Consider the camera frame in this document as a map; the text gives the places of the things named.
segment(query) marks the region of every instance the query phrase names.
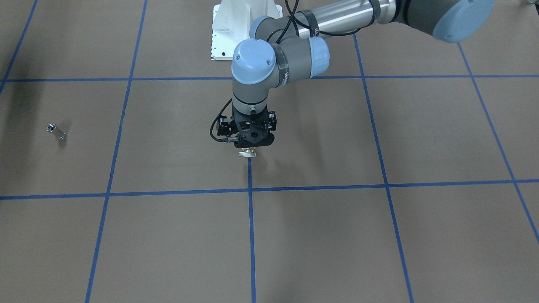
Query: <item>metal part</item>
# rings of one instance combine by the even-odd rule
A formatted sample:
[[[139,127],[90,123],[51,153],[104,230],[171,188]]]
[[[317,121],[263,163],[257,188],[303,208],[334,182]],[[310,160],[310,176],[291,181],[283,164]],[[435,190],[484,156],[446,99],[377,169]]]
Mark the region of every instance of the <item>metal part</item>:
[[[54,134],[59,140],[67,139],[67,134],[59,129],[54,123],[47,125],[47,132]]]
[[[537,10],[537,14],[539,15],[539,0],[526,0],[526,3],[535,4],[535,9]]]
[[[275,136],[271,133],[277,128],[275,112],[268,112],[267,107],[260,113],[243,114],[232,108],[232,117],[219,117],[217,135],[226,136],[226,142],[233,142],[236,148],[268,146]]]
[[[244,157],[244,158],[254,158],[257,156],[257,153],[254,152],[254,147],[242,148],[238,156]]]
[[[380,9],[382,10],[382,15],[378,23],[390,23],[397,14],[397,0],[380,0]]]
[[[377,10],[379,7],[380,14],[375,22],[382,24],[391,22],[397,12],[396,0],[341,0],[311,9],[310,12],[315,16],[320,31],[345,33],[371,24],[375,13],[373,2]],[[304,14],[299,12],[295,16],[302,23],[309,25]],[[311,36],[310,30],[301,25],[298,25],[298,33],[302,39]],[[330,36],[320,34],[320,37],[325,39]]]

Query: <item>small metal bolt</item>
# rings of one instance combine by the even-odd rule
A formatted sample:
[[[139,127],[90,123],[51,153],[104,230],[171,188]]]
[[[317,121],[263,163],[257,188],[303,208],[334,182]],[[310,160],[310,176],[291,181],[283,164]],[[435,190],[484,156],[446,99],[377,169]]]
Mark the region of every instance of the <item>small metal bolt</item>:
[[[254,158],[257,156],[257,153],[254,152],[255,148],[242,148],[239,152],[238,156],[244,157],[244,158]]]
[[[47,132],[54,134],[59,140],[65,140],[67,138],[67,134],[62,132],[54,123],[47,125]]]

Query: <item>silver arm tube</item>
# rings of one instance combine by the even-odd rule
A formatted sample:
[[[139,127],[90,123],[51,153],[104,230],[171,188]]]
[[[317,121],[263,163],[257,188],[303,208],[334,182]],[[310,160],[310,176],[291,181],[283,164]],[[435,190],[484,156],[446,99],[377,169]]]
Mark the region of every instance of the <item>silver arm tube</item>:
[[[345,33],[366,27],[372,23],[389,23],[397,13],[396,0],[341,0],[310,10],[315,16],[320,31]],[[298,12],[295,17],[306,25],[305,14]],[[310,31],[298,25],[302,39],[310,37]]]

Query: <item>blue tape line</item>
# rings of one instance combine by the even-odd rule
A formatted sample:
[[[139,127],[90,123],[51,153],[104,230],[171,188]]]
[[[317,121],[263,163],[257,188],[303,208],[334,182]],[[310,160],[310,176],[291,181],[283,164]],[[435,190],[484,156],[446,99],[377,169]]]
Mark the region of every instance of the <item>blue tape line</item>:
[[[33,199],[66,199],[66,198],[103,198],[105,194],[62,194],[62,195],[29,195],[5,196],[0,200],[33,200]]]
[[[138,196],[169,196],[169,195],[198,195],[198,194],[227,194],[231,192],[248,192],[246,188],[234,189],[201,189],[201,190],[169,190],[169,191],[139,191],[139,192],[111,192],[110,197],[138,197]]]
[[[251,302],[257,302],[257,284],[255,276],[255,258],[254,258],[254,215],[253,215],[253,169],[251,158],[247,163],[248,192],[249,192],[249,235],[251,241]]]
[[[6,82],[90,82],[90,81],[129,81],[129,78],[66,78],[66,79],[8,79]]]
[[[391,211],[391,219],[393,221],[393,228],[395,230],[395,237],[396,237],[396,240],[397,240],[397,246],[399,248],[400,262],[402,263],[404,279],[406,280],[406,288],[408,290],[408,297],[410,299],[410,303],[414,303],[413,293],[412,293],[412,286],[410,284],[410,277],[408,275],[408,267],[406,266],[406,259],[404,257],[404,250],[403,250],[403,246],[402,246],[402,241],[400,239],[399,226],[397,224],[397,217],[395,215],[395,208],[393,207],[393,199],[391,198],[391,191],[390,191],[390,187],[389,187],[389,183],[388,183],[388,176],[387,176],[386,171],[385,171],[384,159],[382,157],[382,149],[380,148],[380,141],[378,139],[378,133],[376,131],[376,124],[375,124],[375,121],[374,121],[374,114],[372,112],[372,106],[371,106],[370,97],[369,97],[369,90],[367,88],[367,80],[365,78],[365,72],[363,71],[363,63],[361,61],[360,47],[359,47],[359,44],[357,42],[357,37],[356,37],[355,34],[354,34],[354,44],[356,46],[357,61],[358,61],[359,65],[360,65],[360,71],[361,71],[361,76],[362,76],[362,80],[363,80],[363,88],[365,90],[365,98],[367,99],[367,106],[369,107],[369,116],[370,116],[370,120],[371,120],[371,124],[372,124],[372,132],[374,133],[374,139],[376,141],[376,149],[378,151],[378,159],[380,161],[380,167],[382,169],[382,176],[384,178],[385,192],[386,192],[386,194],[388,196],[389,209]]]
[[[311,79],[361,79],[361,76],[314,76]]]
[[[472,73],[472,69],[470,68],[470,65],[468,63],[468,59],[466,59],[466,55],[464,54],[464,49],[462,48],[462,45],[460,43],[457,43],[459,46],[460,53],[462,55],[462,58],[464,59],[464,63],[466,64],[466,68],[468,69],[468,73],[470,74],[470,77],[472,78],[473,85],[475,87],[475,91],[477,92],[477,96],[479,97],[479,101],[481,102],[481,106],[483,107],[483,111],[485,112],[485,116],[487,117],[488,124],[490,125],[490,128],[492,130],[492,133],[494,134],[494,137],[496,138],[496,143],[498,144],[498,148],[500,149],[500,152],[502,153],[503,160],[505,161],[507,170],[509,171],[509,175],[511,176],[511,180],[513,181],[513,184],[515,186],[516,193],[519,196],[520,203],[522,204],[522,208],[524,208],[524,212],[526,213],[526,217],[528,217],[528,222],[530,223],[531,229],[534,232],[535,239],[537,243],[539,244],[539,233],[537,232],[537,228],[535,227],[535,223],[530,215],[530,212],[528,210],[528,206],[526,205],[526,202],[524,201],[524,197],[522,196],[522,193],[520,192],[519,184],[516,181],[515,175],[513,174],[513,170],[511,169],[511,166],[509,165],[509,161],[507,159],[506,153],[503,150],[502,143],[500,141],[500,138],[498,137],[498,134],[496,132],[496,129],[494,128],[494,124],[492,123],[492,119],[490,118],[490,114],[488,113],[487,106],[485,104],[485,101],[483,100],[483,96],[481,95],[481,92],[479,91],[479,86],[477,85],[477,82],[475,81],[475,76]]]
[[[133,78],[133,81],[186,81],[186,80],[232,80],[232,77],[154,77]]]
[[[90,269],[90,278],[88,280],[88,288],[86,289],[85,303],[90,302],[90,295],[92,294],[92,287],[94,285],[95,268],[98,263],[99,247],[101,246],[101,237],[103,236],[103,227],[105,226],[105,217],[107,216],[108,196],[105,196],[105,202],[103,202],[103,210],[101,211],[101,220],[99,221],[98,237],[95,242],[94,257],[92,259],[92,268]]]
[[[101,221],[99,223],[99,232],[98,237],[95,243],[95,251],[94,251],[94,258],[92,260],[92,269],[90,270],[90,278],[88,280],[88,289],[86,290],[86,299],[85,303],[89,303],[90,296],[92,295],[92,287],[94,283],[94,276],[95,276],[95,268],[97,266],[98,262],[98,256],[99,256],[99,247],[101,246],[101,238],[103,235],[103,228],[105,226],[105,218],[107,216],[107,208],[108,208],[108,200],[110,197],[110,189],[112,187],[112,181],[114,178],[114,170],[116,168],[116,159],[118,157],[118,150],[120,149],[120,140],[122,138],[122,126],[123,126],[123,119],[126,116],[126,108],[127,108],[127,102],[129,100],[129,92],[131,90],[131,83],[133,78],[133,73],[135,72],[135,64],[136,64],[136,57],[139,51],[139,44],[140,44],[140,38],[142,35],[142,28],[144,26],[144,17],[146,15],[146,7],[148,6],[148,0],[144,0],[144,6],[142,8],[142,16],[140,19],[140,25],[139,25],[139,33],[137,35],[137,40],[135,44],[135,51],[133,53],[133,61],[131,63],[131,72],[129,74],[129,82],[127,83],[127,89],[126,89],[126,97],[123,101],[123,108],[122,108],[122,115],[120,117],[120,125],[118,126],[118,135],[116,137],[116,145],[114,147],[114,155],[112,157],[112,164],[110,165],[110,178],[108,180],[107,184],[107,192],[105,195],[105,201],[103,203],[103,211],[101,213]]]
[[[366,79],[469,78],[468,75],[366,75]]]
[[[474,78],[539,78],[539,75],[473,75]]]
[[[516,180],[516,183],[539,183],[539,179]],[[466,185],[490,185],[490,184],[513,184],[512,180],[489,180],[489,181],[456,181],[456,182],[429,182],[429,183],[389,183],[390,188],[409,187],[437,187],[437,186],[466,186]],[[305,187],[262,187],[252,188],[253,192],[264,191],[296,191],[296,190],[342,190],[342,189],[368,189],[385,188],[385,184],[364,185],[328,185],[328,186],[305,186]],[[137,191],[137,192],[111,192],[109,197],[134,197],[134,196],[167,196],[167,195],[197,195],[197,194],[227,194],[232,192],[249,192],[249,188],[232,189],[200,189],[200,190],[168,190],[168,191]],[[58,195],[27,195],[27,196],[0,196],[0,200],[27,200],[27,199],[63,199],[63,198],[92,198],[105,197],[102,194],[58,194]]]
[[[17,54],[19,53],[20,46],[23,43],[24,36],[26,35],[28,27],[30,26],[30,21],[32,21],[33,13],[36,10],[36,5],[37,5],[37,0],[34,0],[32,9],[30,10],[30,14],[28,15],[28,20],[26,21],[26,24],[24,25],[23,33],[20,35],[19,42],[17,43],[17,46],[15,47],[15,51],[13,52],[13,56],[11,56],[11,60],[9,61],[8,69],[5,71],[4,80],[2,81],[2,84],[0,84],[0,94],[2,94],[6,80],[9,77],[9,74],[11,73],[11,69],[13,68],[13,64],[15,63]]]
[[[492,180],[492,181],[462,181],[462,182],[397,183],[397,184],[388,184],[388,186],[391,188],[399,188],[399,187],[435,187],[435,186],[489,185],[489,184],[513,184],[513,181],[512,180]]]
[[[329,186],[304,186],[304,187],[266,187],[253,188],[255,192],[261,191],[294,191],[294,190],[336,190],[336,189],[365,189],[365,188],[385,188],[384,184],[366,185],[329,185]]]
[[[423,79],[423,78],[470,78],[469,75],[366,75],[366,79]],[[539,75],[474,75],[475,78],[539,78]],[[362,79],[362,76],[335,75],[315,76],[312,79]],[[57,79],[5,79],[1,82],[88,82],[88,81],[197,81],[232,80],[232,77],[137,77],[137,78],[57,78]]]
[[[517,183],[539,183],[539,179],[516,180]]]

